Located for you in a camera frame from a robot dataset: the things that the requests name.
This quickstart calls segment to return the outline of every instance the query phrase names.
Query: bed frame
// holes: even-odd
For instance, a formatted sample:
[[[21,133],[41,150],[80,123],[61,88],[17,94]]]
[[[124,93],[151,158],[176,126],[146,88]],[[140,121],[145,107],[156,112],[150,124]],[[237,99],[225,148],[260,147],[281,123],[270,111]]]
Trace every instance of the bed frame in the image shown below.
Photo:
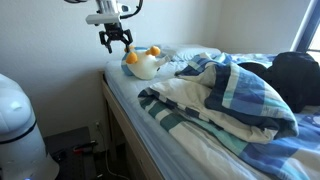
[[[109,130],[108,144],[111,159],[117,158],[116,146],[125,138],[127,161],[134,179],[164,179],[154,160],[131,124],[120,103],[110,90],[104,72],[100,71],[102,92],[105,98],[106,124]]]

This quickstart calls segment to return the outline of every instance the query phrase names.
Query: floor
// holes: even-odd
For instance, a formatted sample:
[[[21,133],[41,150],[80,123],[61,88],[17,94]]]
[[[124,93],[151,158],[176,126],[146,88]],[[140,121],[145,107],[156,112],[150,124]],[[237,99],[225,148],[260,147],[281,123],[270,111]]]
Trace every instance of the floor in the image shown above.
[[[124,144],[117,147],[116,161],[111,161],[109,153],[107,155],[108,167],[110,172],[116,175],[114,176],[108,171],[105,152],[73,153],[73,147],[90,141],[89,130],[86,127],[44,138],[52,157],[56,160],[59,160],[57,157],[62,157],[58,162],[60,172],[56,180],[125,179],[117,175],[131,179]]]

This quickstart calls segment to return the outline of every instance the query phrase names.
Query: white wall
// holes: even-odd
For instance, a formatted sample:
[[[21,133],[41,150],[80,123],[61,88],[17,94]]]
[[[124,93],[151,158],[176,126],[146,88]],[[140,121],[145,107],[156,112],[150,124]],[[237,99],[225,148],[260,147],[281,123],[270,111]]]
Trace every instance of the white wall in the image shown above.
[[[208,6],[213,2],[218,5]],[[138,0],[121,3],[134,8]],[[140,14],[123,21],[123,27],[131,29],[134,45],[139,46],[212,44],[220,3],[147,0]],[[94,0],[0,2],[0,73],[17,81],[30,97],[44,136],[83,126],[90,127],[93,138],[98,136],[94,123],[103,120],[104,113],[97,70],[103,69],[107,59],[119,60],[120,66],[124,46],[112,43],[110,55],[100,45],[98,32],[103,27],[85,22],[96,10]]]
[[[289,51],[310,0],[223,0],[215,46],[228,53]]]

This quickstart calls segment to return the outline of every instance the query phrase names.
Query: plush toy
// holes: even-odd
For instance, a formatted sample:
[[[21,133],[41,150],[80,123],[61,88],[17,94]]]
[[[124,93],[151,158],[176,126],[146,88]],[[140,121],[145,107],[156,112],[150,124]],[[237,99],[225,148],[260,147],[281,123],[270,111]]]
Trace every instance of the plush toy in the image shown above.
[[[128,76],[134,75],[143,80],[153,79],[160,66],[170,60],[168,57],[157,60],[156,56],[159,54],[160,49],[156,46],[150,49],[130,46],[130,52],[122,59],[122,70]]]

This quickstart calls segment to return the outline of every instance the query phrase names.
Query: blue plaid blanket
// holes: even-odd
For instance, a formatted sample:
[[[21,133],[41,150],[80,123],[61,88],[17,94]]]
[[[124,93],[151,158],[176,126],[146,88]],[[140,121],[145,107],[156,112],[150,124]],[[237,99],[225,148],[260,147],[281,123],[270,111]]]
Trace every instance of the blue plaid blanket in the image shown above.
[[[187,144],[179,137],[181,125],[190,123],[265,173],[280,179],[319,177],[320,109],[293,114],[253,73],[215,58],[221,60],[199,55],[177,73],[179,78],[143,90],[142,108],[181,144]]]

